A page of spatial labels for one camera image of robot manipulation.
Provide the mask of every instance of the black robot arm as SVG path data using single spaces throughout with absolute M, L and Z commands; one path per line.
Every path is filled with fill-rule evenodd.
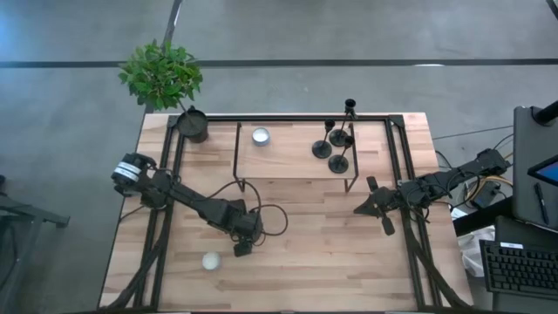
M 449 191 L 460 183 L 475 177 L 504 174 L 510 163 L 494 149 L 487 149 L 477 154 L 477 158 L 449 171 L 426 174 L 412 181 L 400 184 L 397 189 L 378 188 L 376 179 L 368 177 L 371 194 L 368 199 L 354 209 L 355 214 L 373 215 L 382 218 L 385 233 L 390 236 L 395 231 L 391 220 L 385 214 L 388 211 L 408 208 L 427 208 L 443 196 L 450 196 Z
M 149 169 L 154 170 L 151 178 L 147 175 Z M 164 208 L 171 201 L 177 201 L 195 210 L 208 225 L 238 241 L 235 256 L 250 254 L 252 245 L 262 234 L 259 210 L 247 212 L 244 200 L 207 198 L 180 184 L 168 170 L 157 169 L 155 161 L 145 155 L 126 154 L 111 178 L 116 191 L 124 196 L 141 193 L 141 203 L 149 208 Z

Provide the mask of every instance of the potted plant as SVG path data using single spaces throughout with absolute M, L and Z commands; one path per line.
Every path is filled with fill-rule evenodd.
M 194 101 L 194 92 L 200 92 L 203 81 L 194 56 L 183 47 L 172 48 L 169 42 L 159 47 L 157 41 L 136 48 L 128 61 L 120 65 L 122 84 L 127 84 L 130 95 L 138 98 L 138 105 L 148 104 L 154 110 L 169 107 L 184 111 L 178 119 L 179 132 L 193 142 L 201 143 L 208 137 L 208 118 L 181 100 L 188 96 Z

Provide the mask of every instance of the white ball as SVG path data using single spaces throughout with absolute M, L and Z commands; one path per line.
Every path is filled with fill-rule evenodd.
M 206 270 L 216 270 L 221 264 L 221 257 L 217 252 L 206 253 L 206 255 L 204 255 L 203 259 L 201 260 L 201 264 Z

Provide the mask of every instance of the wooden table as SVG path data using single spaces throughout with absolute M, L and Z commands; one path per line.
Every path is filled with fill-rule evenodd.
M 405 113 L 404 117 L 416 175 L 438 171 L 425 114 Z M 167 118 L 165 114 L 145 117 L 139 153 L 160 159 Z M 281 123 L 292 127 L 298 122 Z M 183 184 L 209 195 L 232 181 L 235 130 L 234 122 L 211 122 L 206 142 L 187 142 L 180 168 Z M 284 235 L 268 237 L 249 256 L 234 257 L 228 235 L 206 225 L 193 210 L 176 204 L 159 310 L 414 310 L 400 213 L 389 213 L 396 229 L 392 236 L 384 234 L 375 217 L 352 214 L 370 193 L 366 176 L 374 175 L 379 186 L 394 187 L 385 128 L 377 122 L 357 122 L 355 133 L 360 176 L 348 194 L 335 180 L 250 180 L 259 189 L 263 203 L 279 204 L 289 213 L 289 229 Z M 395 138 L 402 175 L 406 177 L 399 137 Z M 315 140 L 320 138 L 308 138 L 309 150 Z M 171 146 L 169 165 L 175 147 Z M 248 208 L 255 205 L 254 194 L 249 189 L 243 194 L 236 185 L 219 197 L 244 198 Z M 126 200 L 122 215 L 138 205 L 139 198 Z M 266 209 L 262 211 L 265 229 L 279 231 L 284 224 L 282 215 L 273 208 Z M 142 210 L 119 225 L 100 305 L 114 300 L 139 267 L 148 216 L 148 211 Z M 434 262 L 459 296 L 471 304 L 447 207 L 431 206 L 429 220 Z M 201 267 L 201 258 L 208 251 L 221 254 L 219 270 L 208 272 Z M 424 270 L 421 274 L 428 301 Z M 147 279 L 146 296 L 150 295 L 152 280 L 153 273 Z

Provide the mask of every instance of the black candle holder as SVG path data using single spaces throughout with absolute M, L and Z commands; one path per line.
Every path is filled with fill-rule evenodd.
M 328 167 L 330 170 L 336 174 L 342 174 L 347 169 L 349 169 L 349 161 L 344 156 L 347 149 L 355 144 L 355 138 L 352 136 L 345 136 L 344 138 L 344 150 L 340 155 L 335 155 L 328 160 Z
M 333 132 L 330 133 L 331 145 L 335 147 L 342 147 L 345 144 L 345 137 L 347 137 L 348 135 L 343 130 L 343 128 L 345 127 L 345 121 L 347 120 L 347 117 L 349 117 L 349 115 L 350 118 L 353 120 L 357 118 L 357 115 L 355 114 L 356 105 L 357 102 L 354 99 L 345 100 L 345 117 L 343 119 L 343 124 L 341 125 L 341 129 L 333 130 Z
M 327 142 L 328 133 L 333 129 L 335 126 L 335 121 L 333 119 L 327 119 L 324 122 L 325 124 L 325 136 L 323 140 L 317 140 L 312 145 L 312 153 L 319 159 L 328 158 L 331 155 L 331 144 Z

